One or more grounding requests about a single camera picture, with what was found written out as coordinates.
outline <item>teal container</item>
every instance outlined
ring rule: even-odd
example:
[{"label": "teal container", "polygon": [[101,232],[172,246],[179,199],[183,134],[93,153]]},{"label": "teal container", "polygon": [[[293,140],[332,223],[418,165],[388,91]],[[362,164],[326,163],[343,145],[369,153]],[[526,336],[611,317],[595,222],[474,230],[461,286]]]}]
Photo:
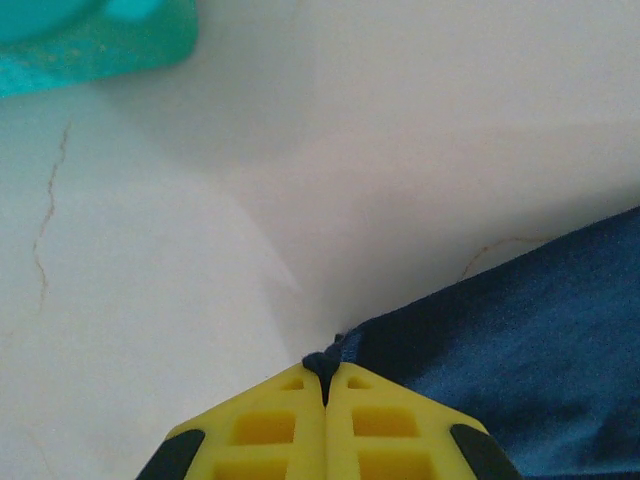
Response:
[{"label": "teal container", "polygon": [[195,0],[0,0],[0,97],[170,65],[197,36]]}]

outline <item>blue cloth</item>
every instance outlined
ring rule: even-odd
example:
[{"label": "blue cloth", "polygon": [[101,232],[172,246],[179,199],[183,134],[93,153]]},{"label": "blue cloth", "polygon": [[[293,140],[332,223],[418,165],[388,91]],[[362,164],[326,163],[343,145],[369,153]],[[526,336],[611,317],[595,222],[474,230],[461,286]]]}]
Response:
[{"label": "blue cloth", "polygon": [[640,208],[369,320],[327,353],[477,418],[525,476],[640,472]]}]

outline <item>black rubber tip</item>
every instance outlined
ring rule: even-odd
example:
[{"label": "black rubber tip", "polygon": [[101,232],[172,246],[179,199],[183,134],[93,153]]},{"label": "black rubber tip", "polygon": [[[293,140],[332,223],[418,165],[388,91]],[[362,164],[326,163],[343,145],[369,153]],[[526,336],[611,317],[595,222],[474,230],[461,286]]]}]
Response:
[{"label": "black rubber tip", "polygon": [[136,480],[183,480],[205,434],[188,430],[160,445]]},{"label": "black rubber tip", "polygon": [[523,480],[493,437],[464,424],[450,432],[478,480]]},{"label": "black rubber tip", "polygon": [[320,388],[322,389],[322,404],[326,407],[329,403],[331,379],[340,367],[340,360],[330,357],[325,353],[316,352],[304,357],[302,359],[302,366],[318,376]]}]

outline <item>crack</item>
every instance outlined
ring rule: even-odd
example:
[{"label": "crack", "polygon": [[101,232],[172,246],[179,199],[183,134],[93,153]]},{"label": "crack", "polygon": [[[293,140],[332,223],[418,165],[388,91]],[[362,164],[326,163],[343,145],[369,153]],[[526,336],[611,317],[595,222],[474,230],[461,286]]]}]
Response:
[{"label": "crack", "polygon": [[469,261],[469,263],[463,270],[462,275],[460,275],[460,278],[458,279],[458,281],[461,282],[462,280],[467,278],[467,275],[471,271],[471,268],[476,263],[478,263],[478,260],[480,260],[480,258],[482,258],[486,253],[489,253],[491,250],[494,250],[506,243],[514,243],[514,242],[516,243],[547,243],[547,242],[550,242],[551,240],[554,240],[555,238],[556,237],[509,237],[509,238],[504,238],[498,242],[492,243],[491,245],[482,247],[480,251],[476,253],[473,256],[473,258]]},{"label": "crack", "polygon": [[60,144],[58,145],[58,150],[60,151],[58,160],[53,164],[51,168],[51,175],[49,176],[49,182],[47,183],[47,194],[49,195],[49,208],[47,209],[47,213],[45,214],[42,222],[40,223],[40,231],[38,236],[33,241],[33,261],[36,264],[36,268],[38,269],[38,274],[40,275],[40,300],[38,302],[38,314],[42,313],[42,309],[44,308],[44,302],[47,298],[47,291],[49,290],[49,279],[47,278],[47,272],[45,272],[44,267],[42,265],[42,259],[40,258],[40,242],[44,237],[45,232],[47,231],[47,225],[53,218],[53,215],[56,213],[56,197],[54,194],[54,184],[56,180],[56,176],[58,174],[58,169],[64,164],[67,159],[67,142],[69,140],[69,131],[71,130],[71,120],[67,123],[64,131],[62,132],[62,139],[60,140]]},{"label": "crack", "polygon": [[47,469],[47,472],[49,472],[49,476],[53,480],[58,480],[58,476],[54,473],[53,468],[49,463],[49,459],[47,458],[47,455],[44,453],[44,447],[42,446],[42,443],[40,443],[40,440],[38,440],[38,437],[36,437],[36,434],[30,428],[27,428],[27,435],[29,436],[33,444],[36,446],[36,448],[40,452],[40,456],[42,457],[42,461],[44,462],[44,466]]}]

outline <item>white surface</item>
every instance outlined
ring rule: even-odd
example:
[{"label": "white surface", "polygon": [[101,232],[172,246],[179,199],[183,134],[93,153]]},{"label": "white surface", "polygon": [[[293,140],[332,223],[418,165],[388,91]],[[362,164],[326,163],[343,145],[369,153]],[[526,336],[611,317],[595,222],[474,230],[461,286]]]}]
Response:
[{"label": "white surface", "polygon": [[0,101],[3,478],[132,478],[484,246],[640,203],[637,2],[200,10],[178,68]]}]

